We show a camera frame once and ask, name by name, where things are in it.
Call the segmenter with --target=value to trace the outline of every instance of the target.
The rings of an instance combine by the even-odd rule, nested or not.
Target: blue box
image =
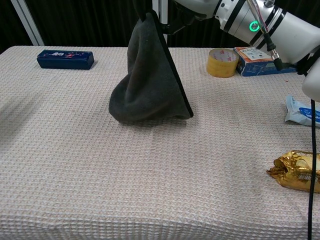
[[[36,58],[43,69],[89,70],[95,59],[91,51],[44,50]]]
[[[254,47],[235,47],[233,50],[239,55],[236,70],[243,77],[297,72],[294,67],[278,71],[272,58]]]

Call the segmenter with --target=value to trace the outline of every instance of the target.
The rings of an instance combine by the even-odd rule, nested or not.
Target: white tablecloth
[[[43,49],[96,63],[41,69]],[[214,78],[209,49],[171,48],[194,117],[120,124],[108,104],[126,51],[0,55],[0,239],[305,240],[309,194],[266,173],[312,149],[310,127],[284,123],[287,95],[309,102],[303,77]],[[314,239],[319,210],[317,194]]]

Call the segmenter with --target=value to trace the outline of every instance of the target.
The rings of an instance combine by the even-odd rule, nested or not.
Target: black curtain
[[[0,52],[31,41],[10,0],[0,0]],[[47,46],[126,47],[138,20],[133,0],[25,0]],[[140,0],[152,8],[151,0]],[[320,0],[276,0],[297,17],[320,27]],[[168,21],[177,16],[169,0]],[[220,30],[219,21],[195,21],[176,35],[168,36],[169,47],[241,47],[246,43]]]
[[[276,0],[275,4],[289,13],[320,27],[320,0]],[[168,0],[168,21],[177,16],[177,8],[173,0]],[[177,34],[168,36],[169,47],[195,48],[233,48],[244,47],[247,44],[220,29],[216,19],[195,21]]]
[[[47,46],[125,47],[138,20],[132,0],[25,2]]]
[[[0,54],[15,45],[32,45],[11,1],[0,1]]]

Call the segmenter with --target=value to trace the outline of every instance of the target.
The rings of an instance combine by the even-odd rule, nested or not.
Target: roll of tape
[[[218,78],[230,78],[235,74],[239,55],[229,49],[215,48],[209,52],[206,71]]]

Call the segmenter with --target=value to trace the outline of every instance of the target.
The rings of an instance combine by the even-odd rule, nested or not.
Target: gray towel
[[[109,103],[117,121],[193,117],[156,12],[137,22],[127,60],[128,75],[113,90]]]

